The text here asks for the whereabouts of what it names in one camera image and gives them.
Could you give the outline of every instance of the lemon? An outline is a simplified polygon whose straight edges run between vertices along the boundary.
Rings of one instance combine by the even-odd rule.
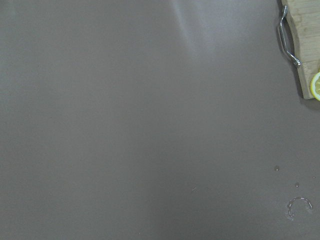
[[[310,91],[315,99],[320,101],[320,72],[318,72],[311,80]]]

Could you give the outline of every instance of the yellow fruit slice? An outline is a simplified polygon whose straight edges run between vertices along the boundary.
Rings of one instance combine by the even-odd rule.
[[[315,99],[320,101],[320,72],[318,72],[311,80],[310,91]]]

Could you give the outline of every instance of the wooden cutting board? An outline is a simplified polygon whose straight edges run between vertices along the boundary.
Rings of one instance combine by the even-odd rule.
[[[320,69],[320,0],[282,0],[288,6],[294,55],[301,61],[298,68],[303,98],[312,99],[310,82]]]

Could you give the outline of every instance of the lemon slice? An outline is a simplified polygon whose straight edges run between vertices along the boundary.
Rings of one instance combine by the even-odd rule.
[[[310,91],[315,99],[320,101],[320,72],[318,72],[311,80]]]

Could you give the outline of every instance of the metal handle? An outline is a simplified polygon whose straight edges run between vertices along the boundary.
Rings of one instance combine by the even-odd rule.
[[[284,32],[284,19],[288,13],[288,6],[286,6],[286,5],[283,6],[282,11],[283,11],[283,15],[281,17],[281,21],[279,24],[279,33],[280,33],[282,48],[283,48],[284,52],[288,55],[288,57],[291,59],[291,61],[295,65],[295,67],[298,68],[301,66],[301,61],[298,58],[296,58],[291,52],[289,52],[288,47],[287,47],[285,32]]]

